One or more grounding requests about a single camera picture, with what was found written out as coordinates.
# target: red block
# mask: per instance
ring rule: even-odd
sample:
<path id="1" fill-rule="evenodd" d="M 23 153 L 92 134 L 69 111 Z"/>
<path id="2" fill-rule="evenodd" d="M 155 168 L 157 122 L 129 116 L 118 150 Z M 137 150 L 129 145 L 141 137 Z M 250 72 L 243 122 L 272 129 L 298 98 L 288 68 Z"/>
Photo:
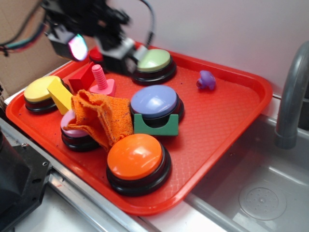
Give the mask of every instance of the red block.
<path id="1" fill-rule="evenodd" d="M 80 69 L 75 75 L 69 78 L 70 85 L 74 92 L 78 92 L 81 89 L 88 90 L 93 81 L 94 75 L 91 71 L 94 62 L 90 62 Z"/>

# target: sink basin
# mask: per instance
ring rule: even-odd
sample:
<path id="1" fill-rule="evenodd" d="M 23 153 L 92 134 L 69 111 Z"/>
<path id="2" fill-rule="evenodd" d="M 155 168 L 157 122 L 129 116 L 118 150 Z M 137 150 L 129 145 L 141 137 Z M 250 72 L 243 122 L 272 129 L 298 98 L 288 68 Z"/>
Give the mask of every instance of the sink basin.
<path id="1" fill-rule="evenodd" d="M 275 126 L 259 116 L 186 201 L 228 231 L 309 231 L 309 134 L 283 150 Z"/>

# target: orange cloth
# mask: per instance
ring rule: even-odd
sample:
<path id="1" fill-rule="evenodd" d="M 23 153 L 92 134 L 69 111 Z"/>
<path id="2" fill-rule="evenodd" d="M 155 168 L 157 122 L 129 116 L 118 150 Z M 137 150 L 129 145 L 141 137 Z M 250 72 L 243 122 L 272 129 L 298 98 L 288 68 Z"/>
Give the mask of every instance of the orange cloth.
<path id="1" fill-rule="evenodd" d="M 82 89 L 71 100 L 75 119 L 65 130 L 86 131 L 106 151 L 133 134 L 130 100 L 95 94 Z"/>

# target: cables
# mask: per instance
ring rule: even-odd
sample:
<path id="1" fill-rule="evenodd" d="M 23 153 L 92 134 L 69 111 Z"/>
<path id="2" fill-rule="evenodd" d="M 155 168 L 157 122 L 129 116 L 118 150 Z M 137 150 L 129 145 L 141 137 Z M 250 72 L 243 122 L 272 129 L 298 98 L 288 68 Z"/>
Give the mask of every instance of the cables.
<path id="1" fill-rule="evenodd" d="M 150 27 L 150 32 L 148 33 L 146 44 L 145 44 L 145 47 L 148 48 L 155 34 L 155 31 L 154 31 L 155 30 L 155 13 L 154 13 L 152 6 L 146 0 L 140 0 L 140 1 L 148 7 L 148 9 L 150 10 L 150 14 L 151 14 L 151 27 Z"/>
<path id="2" fill-rule="evenodd" d="M 38 8 L 40 7 L 41 1 L 42 0 L 39 0 L 37 2 L 37 4 L 34 6 L 34 8 L 31 10 L 31 12 L 28 14 L 28 16 L 26 17 L 24 23 L 20 27 L 17 34 L 13 38 L 9 39 L 8 41 L 6 41 L 4 43 L 0 43 L 0 51 L 4 52 L 5 56 L 8 56 L 8 52 L 14 52 L 14 51 L 19 52 L 21 50 L 28 48 L 29 46 L 34 44 L 34 42 L 39 38 L 40 35 L 43 34 L 43 32 L 46 28 L 46 25 L 45 25 L 46 14 L 44 14 L 44 18 L 43 18 L 42 22 L 39 24 L 37 30 L 33 33 L 33 35 L 31 37 L 24 39 L 24 40 L 21 40 L 21 41 L 16 42 L 16 43 L 12 43 L 15 40 L 17 40 L 20 37 L 20 35 L 24 32 L 27 24 L 29 23 L 29 21 L 32 19 L 32 17 L 35 15 Z"/>

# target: pink bolt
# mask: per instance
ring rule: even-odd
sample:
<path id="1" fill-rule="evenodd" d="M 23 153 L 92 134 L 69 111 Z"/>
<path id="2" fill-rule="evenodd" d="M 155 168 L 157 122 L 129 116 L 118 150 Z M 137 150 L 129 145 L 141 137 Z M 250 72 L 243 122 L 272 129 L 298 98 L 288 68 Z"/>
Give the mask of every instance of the pink bolt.
<path id="1" fill-rule="evenodd" d="M 92 66 L 92 73 L 97 85 L 92 86 L 89 91 L 92 93 L 105 94 L 113 97 L 115 95 L 116 85 L 114 79 L 106 79 L 104 71 L 99 64 Z"/>
<path id="2" fill-rule="evenodd" d="M 99 64 L 92 66 L 92 73 L 95 76 L 99 89 L 107 88 L 108 84 L 102 67 Z"/>

